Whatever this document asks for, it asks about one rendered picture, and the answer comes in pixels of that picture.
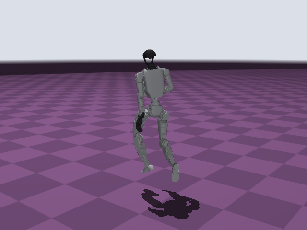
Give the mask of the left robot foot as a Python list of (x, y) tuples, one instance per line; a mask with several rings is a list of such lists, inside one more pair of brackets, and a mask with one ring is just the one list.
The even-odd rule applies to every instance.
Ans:
[(142, 173), (145, 173), (145, 172), (149, 172), (149, 171), (152, 171), (154, 170), (155, 168), (152, 166), (152, 165), (148, 165), (147, 168), (144, 168), (142, 171), (141, 171), (141, 174)]

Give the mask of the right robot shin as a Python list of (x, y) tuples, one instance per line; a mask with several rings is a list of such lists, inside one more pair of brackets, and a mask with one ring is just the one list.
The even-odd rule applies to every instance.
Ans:
[(175, 161), (174, 161), (173, 152), (172, 152), (171, 146), (169, 145), (168, 140), (167, 140), (167, 146), (163, 147), (162, 151), (164, 153), (164, 156), (169, 161), (169, 163), (170, 163), (170, 165), (171, 165), (171, 167), (173, 169), (173, 164), (175, 163)]

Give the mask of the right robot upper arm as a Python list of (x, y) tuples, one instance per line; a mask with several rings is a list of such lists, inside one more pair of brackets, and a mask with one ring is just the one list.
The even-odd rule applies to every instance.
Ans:
[(171, 92), (174, 89), (174, 85), (172, 83), (170, 71), (168, 69), (165, 69), (165, 68), (162, 68), (162, 70), (164, 72), (164, 79), (165, 79), (166, 83), (168, 84), (168, 86), (166, 87), (166, 91)]

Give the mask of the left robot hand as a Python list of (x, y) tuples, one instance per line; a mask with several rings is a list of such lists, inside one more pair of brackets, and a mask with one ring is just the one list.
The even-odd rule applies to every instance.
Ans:
[(141, 129), (141, 124), (142, 124), (142, 118), (144, 118), (144, 114), (145, 114), (145, 113), (142, 112), (141, 116), (138, 115), (138, 120), (137, 120), (137, 122), (136, 122), (136, 129), (137, 129), (137, 131), (139, 131), (139, 132), (143, 131), (143, 130)]

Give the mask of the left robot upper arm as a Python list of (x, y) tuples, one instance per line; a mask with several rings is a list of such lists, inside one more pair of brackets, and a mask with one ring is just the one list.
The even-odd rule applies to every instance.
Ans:
[(138, 72), (135, 75), (136, 86), (137, 86), (137, 90), (138, 90), (138, 93), (139, 93), (139, 98), (145, 97), (145, 92), (143, 92), (143, 81), (142, 81), (143, 77), (144, 77), (143, 71)]

